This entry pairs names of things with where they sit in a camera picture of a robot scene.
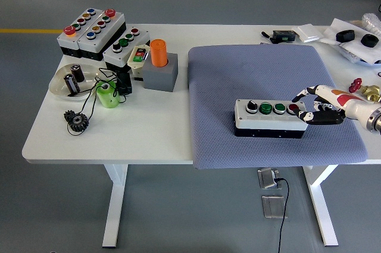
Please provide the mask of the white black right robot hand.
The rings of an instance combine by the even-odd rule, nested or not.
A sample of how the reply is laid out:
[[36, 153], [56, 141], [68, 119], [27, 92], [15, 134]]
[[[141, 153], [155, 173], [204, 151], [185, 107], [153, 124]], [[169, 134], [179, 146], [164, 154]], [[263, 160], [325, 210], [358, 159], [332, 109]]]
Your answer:
[[327, 107], [318, 105], [318, 110], [315, 112], [294, 110], [296, 116], [307, 124], [341, 124], [344, 118], [349, 118], [358, 120], [365, 129], [372, 131], [375, 120], [380, 114], [378, 104], [371, 104], [351, 93], [326, 85], [305, 88], [294, 97], [292, 102], [295, 103], [309, 94], [318, 96], [319, 101]]

